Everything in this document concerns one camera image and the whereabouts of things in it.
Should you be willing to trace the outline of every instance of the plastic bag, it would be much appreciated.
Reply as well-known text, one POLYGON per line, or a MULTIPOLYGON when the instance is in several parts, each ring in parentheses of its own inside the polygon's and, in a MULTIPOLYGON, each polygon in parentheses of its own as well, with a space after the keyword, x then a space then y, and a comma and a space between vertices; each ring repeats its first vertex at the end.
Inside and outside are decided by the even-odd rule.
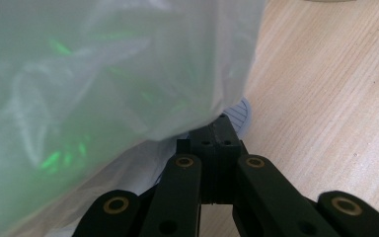
POLYGON ((133 145, 237 103, 263 4, 0 1, 0 234, 133 145))

